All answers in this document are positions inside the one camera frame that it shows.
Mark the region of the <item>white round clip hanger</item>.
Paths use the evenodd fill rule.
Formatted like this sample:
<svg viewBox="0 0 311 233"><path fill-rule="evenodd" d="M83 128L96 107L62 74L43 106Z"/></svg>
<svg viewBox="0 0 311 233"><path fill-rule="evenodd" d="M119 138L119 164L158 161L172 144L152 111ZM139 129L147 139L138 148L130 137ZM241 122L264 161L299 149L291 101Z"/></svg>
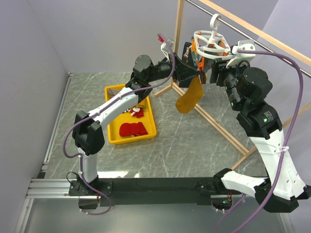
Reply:
<svg viewBox="0 0 311 233"><path fill-rule="evenodd" d="M191 56L194 65L203 71L209 60L231 58L230 46L223 35L217 32L222 16L214 14L210 20L210 31L195 31L191 39Z"/></svg>

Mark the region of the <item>mustard yellow sock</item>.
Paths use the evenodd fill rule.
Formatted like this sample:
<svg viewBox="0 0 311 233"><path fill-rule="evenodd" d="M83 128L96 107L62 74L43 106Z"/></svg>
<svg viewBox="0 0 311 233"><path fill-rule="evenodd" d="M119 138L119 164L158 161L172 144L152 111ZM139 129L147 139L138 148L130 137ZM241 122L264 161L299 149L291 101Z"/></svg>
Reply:
<svg viewBox="0 0 311 233"><path fill-rule="evenodd" d="M204 94L204 90L198 76L195 76L188 90L176 101L176 109L179 113L187 114L190 110L192 110L197 102L201 99Z"/></svg>

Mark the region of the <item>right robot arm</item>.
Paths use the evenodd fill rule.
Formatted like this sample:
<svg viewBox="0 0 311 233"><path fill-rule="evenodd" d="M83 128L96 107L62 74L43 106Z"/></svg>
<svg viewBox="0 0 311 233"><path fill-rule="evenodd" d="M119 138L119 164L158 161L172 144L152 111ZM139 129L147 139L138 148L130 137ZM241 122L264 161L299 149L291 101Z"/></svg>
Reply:
<svg viewBox="0 0 311 233"><path fill-rule="evenodd" d="M256 146L268 174L266 178L255 178L225 168L214 175L215 192L237 191L262 204L273 185L283 153L279 179L264 210L292 212L299 206L298 200L310 198L311 187L300 179L288 149L283 146L285 137L277 111L264 100L273 87L267 73L251 67L246 60L228 67L226 61L218 58L211 66L210 83L225 88L231 108L238 112L237 121Z"/></svg>

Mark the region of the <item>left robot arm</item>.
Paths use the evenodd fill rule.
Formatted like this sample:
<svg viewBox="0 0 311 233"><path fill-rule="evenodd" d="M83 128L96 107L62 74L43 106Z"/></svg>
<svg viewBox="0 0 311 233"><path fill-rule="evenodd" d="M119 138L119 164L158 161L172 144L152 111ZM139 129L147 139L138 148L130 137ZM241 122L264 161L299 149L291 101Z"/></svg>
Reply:
<svg viewBox="0 0 311 233"><path fill-rule="evenodd" d="M194 68L183 62L176 53L172 59L164 58L156 65L148 55L141 55L135 60L130 81L117 95L97 109L77 113L77 126L72 137L80 153L80 189L84 194L92 195L97 189L97 153L105 144L103 128L125 110L145 100L153 89L151 82L170 77L175 81L184 81L195 76L206 83L204 66L200 64L198 68Z"/></svg>

